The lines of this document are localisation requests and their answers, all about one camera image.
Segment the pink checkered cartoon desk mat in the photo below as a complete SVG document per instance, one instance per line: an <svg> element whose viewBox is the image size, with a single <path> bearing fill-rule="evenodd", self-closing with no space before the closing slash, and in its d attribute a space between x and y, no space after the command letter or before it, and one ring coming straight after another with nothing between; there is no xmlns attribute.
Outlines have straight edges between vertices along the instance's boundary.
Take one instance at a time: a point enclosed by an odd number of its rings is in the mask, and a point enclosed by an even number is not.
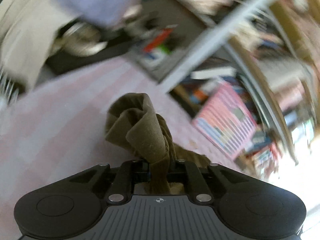
<svg viewBox="0 0 320 240"><path fill-rule="evenodd" d="M171 96L116 57L54 78L9 109L1 133L1 239L20 236L13 210L24 194L100 163L117 167L132 159L104 138L109 107L130 92L148 94L178 145L236 169Z"/></svg>

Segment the red tassel ornament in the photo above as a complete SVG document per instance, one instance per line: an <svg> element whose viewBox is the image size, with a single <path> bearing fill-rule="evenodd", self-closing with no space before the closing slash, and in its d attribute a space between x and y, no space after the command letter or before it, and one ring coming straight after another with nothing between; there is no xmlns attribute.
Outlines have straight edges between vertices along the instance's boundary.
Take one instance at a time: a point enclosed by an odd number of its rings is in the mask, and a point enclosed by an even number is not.
<svg viewBox="0 0 320 240"><path fill-rule="evenodd" d="M151 42L149 42L144 48L144 53L151 52L154 48L161 45L173 32L174 28L164 28Z"/></svg>

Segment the leaning white paperback book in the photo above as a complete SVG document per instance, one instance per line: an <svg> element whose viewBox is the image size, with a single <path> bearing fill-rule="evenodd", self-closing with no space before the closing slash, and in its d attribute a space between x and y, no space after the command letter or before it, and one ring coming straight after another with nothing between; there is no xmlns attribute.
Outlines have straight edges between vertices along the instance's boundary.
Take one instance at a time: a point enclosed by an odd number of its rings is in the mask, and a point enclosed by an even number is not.
<svg viewBox="0 0 320 240"><path fill-rule="evenodd" d="M217 76L234 76L235 74L236 69L233 67L217 67L193 71L190 74L190 78L195 80L208 80Z"/></svg>

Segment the brown velvet garment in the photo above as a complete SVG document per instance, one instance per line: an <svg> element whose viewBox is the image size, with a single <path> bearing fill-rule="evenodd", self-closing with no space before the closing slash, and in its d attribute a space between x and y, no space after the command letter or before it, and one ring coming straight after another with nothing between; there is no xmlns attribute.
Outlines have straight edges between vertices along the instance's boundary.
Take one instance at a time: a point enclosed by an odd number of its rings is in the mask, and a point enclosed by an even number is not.
<svg viewBox="0 0 320 240"><path fill-rule="evenodd" d="M182 194L181 183L170 183L167 174L175 161L184 159L205 168L205 155L186 150L172 140L164 118L155 112L148 94L127 93L109 108L105 140L124 148L150 164L151 181L144 189L151 194Z"/></svg>

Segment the white wooden bookshelf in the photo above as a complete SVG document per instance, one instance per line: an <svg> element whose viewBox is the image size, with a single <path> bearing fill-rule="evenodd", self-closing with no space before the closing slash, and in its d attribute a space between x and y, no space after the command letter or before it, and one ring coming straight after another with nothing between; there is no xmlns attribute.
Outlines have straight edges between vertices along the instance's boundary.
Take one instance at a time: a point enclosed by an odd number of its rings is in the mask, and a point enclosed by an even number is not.
<svg viewBox="0 0 320 240"><path fill-rule="evenodd" d="M277 2L141 0L138 18L130 25L135 36L131 58L192 121L219 83L233 87L257 123L233 161L263 180L300 163L319 124L319 78L294 51ZM174 30L144 53L164 28ZM233 67L236 74L190 78L193 71L217 67Z"/></svg>

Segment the pink keyboard learning tablet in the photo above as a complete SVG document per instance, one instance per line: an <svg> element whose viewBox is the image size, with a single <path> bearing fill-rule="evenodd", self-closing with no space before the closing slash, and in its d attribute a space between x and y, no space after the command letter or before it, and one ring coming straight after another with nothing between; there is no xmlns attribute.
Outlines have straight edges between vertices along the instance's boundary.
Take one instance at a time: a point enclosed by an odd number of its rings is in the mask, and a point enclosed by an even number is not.
<svg viewBox="0 0 320 240"><path fill-rule="evenodd" d="M257 126L240 96L227 82L214 88L192 124L231 160L239 156Z"/></svg>

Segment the brass round tin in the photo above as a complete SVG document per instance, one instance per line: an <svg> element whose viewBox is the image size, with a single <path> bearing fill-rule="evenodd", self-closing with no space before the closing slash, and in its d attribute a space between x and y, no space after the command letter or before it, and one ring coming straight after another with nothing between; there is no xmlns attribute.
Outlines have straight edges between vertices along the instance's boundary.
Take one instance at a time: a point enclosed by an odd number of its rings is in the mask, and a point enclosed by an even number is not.
<svg viewBox="0 0 320 240"><path fill-rule="evenodd" d="M62 48L67 53L78 56L93 56L107 47L102 41L100 31L90 24L77 22L62 36Z"/></svg>

